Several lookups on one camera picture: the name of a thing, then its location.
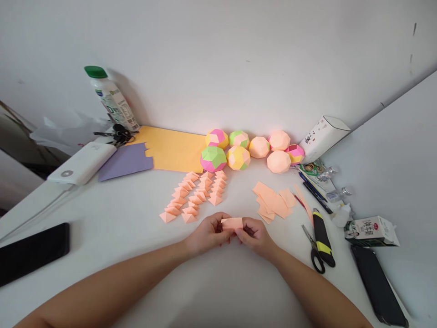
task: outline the white power bank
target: white power bank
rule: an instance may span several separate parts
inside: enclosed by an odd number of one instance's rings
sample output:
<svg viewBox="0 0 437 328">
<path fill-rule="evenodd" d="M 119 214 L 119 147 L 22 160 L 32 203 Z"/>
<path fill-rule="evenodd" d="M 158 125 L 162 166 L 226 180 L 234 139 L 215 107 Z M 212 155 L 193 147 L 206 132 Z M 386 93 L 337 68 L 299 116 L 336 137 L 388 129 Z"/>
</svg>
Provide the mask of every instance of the white power bank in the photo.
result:
<svg viewBox="0 0 437 328">
<path fill-rule="evenodd" d="M 47 181 L 84 185 L 116 150 L 114 145 L 91 141 L 49 175 Z"/>
</svg>

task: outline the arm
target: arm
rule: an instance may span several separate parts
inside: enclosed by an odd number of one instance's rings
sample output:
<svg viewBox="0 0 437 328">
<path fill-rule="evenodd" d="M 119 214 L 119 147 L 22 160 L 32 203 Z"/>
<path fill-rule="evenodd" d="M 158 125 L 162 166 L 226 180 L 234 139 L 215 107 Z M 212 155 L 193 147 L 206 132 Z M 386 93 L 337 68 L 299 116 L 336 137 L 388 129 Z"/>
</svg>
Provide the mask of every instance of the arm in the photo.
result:
<svg viewBox="0 0 437 328">
<path fill-rule="evenodd" d="M 79 281 L 41 305 L 15 328 L 109 327 L 176 267 L 228 241 L 216 213 L 185 240 L 117 263 Z"/>
<path fill-rule="evenodd" d="M 236 230 L 239 239 L 278 269 L 315 327 L 372 328 L 360 310 L 334 285 L 279 248 L 262 221 L 243 218 L 243 226 L 243 230 Z"/>
</svg>

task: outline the hand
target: hand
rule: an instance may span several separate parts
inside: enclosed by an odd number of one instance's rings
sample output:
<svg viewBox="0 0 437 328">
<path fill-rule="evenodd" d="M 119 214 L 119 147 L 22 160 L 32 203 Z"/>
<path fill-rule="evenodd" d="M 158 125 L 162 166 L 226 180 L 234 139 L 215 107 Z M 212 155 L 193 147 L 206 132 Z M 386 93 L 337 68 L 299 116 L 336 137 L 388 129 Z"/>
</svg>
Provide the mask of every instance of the hand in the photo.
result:
<svg viewBox="0 0 437 328">
<path fill-rule="evenodd" d="M 228 219 L 229 214 L 218 212 L 204 218 L 196 230 L 183 241 L 191 257 L 206 253 L 216 246 L 229 241 L 234 230 L 222 231 L 222 219 Z"/>
<path fill-rule="evenodd" d="M 243 229 L 237 229 L 235 233 L 243 244 L 268 261 L 272 259 L 279 248 L 261 220 L 244 217 Z"/>
</svg>

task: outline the white box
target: white box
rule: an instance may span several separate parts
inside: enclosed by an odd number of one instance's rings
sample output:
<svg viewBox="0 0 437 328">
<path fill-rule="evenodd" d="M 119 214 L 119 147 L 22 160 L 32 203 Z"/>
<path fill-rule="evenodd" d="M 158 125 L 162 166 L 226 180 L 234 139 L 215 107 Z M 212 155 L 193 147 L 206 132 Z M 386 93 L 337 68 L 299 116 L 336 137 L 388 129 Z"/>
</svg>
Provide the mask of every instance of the white box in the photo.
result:
<svg viewBox="0 0 437 328">
<path fill-rule="evenodd" d="M 49 175 L 47 181 L 84 185 L 116 151 L 114 145 L 91 141 Z"/>
<path fill-rule="evenodd" d="M 373 216 L 366 219 L 349 221 L 344 228 L 348 242 L 359 246 L 400 246 L 396 226 L 390 221 Z"/>
<path fill-rule="evenodd" d="M 302 164 L 314 162 L 350 131 L 338 118 L 324 116 L 299 144 L 305 151 Z"/>
</svg>

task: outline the green bottle cap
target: green bottle cap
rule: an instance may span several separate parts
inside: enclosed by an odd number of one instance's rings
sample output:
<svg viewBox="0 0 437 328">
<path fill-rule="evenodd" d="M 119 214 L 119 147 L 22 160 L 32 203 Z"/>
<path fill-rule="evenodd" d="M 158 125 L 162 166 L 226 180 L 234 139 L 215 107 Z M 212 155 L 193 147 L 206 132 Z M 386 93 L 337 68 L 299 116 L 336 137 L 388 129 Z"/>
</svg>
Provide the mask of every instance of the green bottle cap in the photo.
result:
<svg viewBox="0 0 437 328">
<path fill-rule="evenodd" d="M 99 66 L 85 66 L 85 72 L 92 78 L 106 78 L 108 75 L 105 70 Z"/>
</svg>

